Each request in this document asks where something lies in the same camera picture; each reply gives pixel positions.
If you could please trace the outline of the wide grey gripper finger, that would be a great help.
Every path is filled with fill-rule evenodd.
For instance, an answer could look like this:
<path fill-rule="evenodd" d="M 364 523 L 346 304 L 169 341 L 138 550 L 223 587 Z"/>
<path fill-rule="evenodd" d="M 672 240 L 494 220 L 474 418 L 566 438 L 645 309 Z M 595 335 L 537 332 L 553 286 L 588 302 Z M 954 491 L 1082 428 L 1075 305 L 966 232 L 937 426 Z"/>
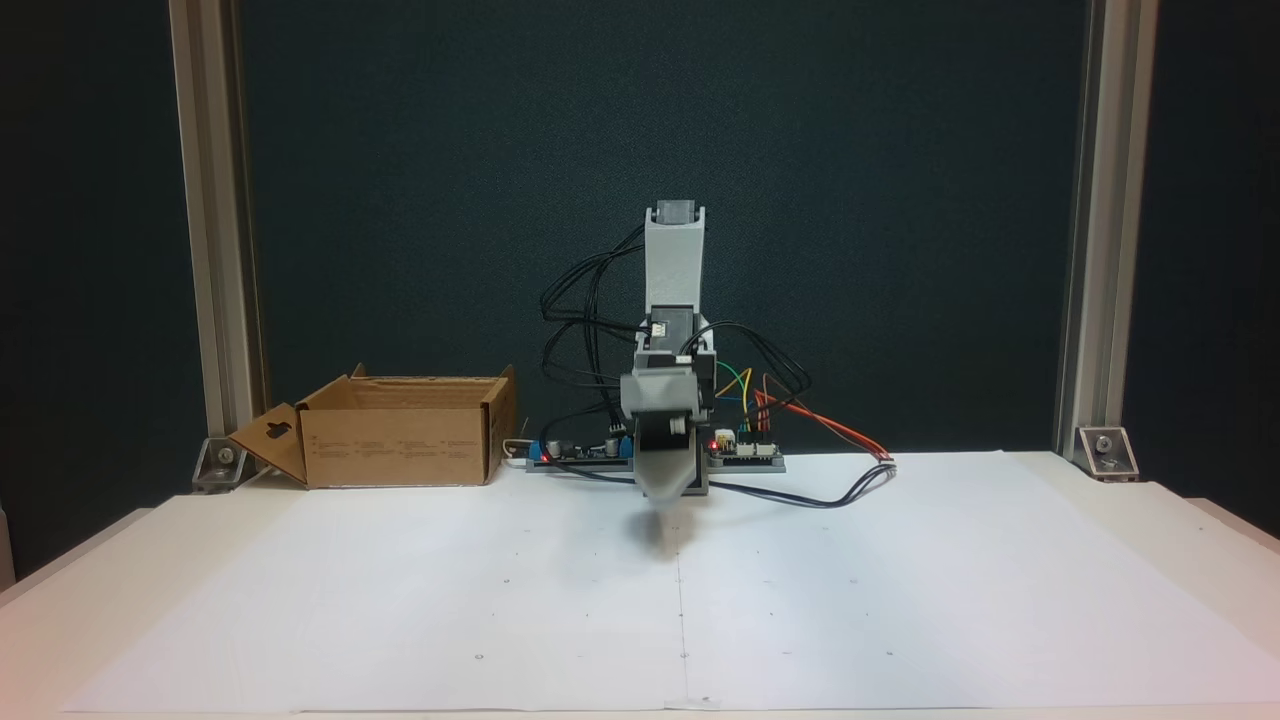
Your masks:
<path fill-rule="evenodd" d="M 637 451 L 637 486 L 652 503 L 672 503 L 695 482 L 695 448 Z"/>

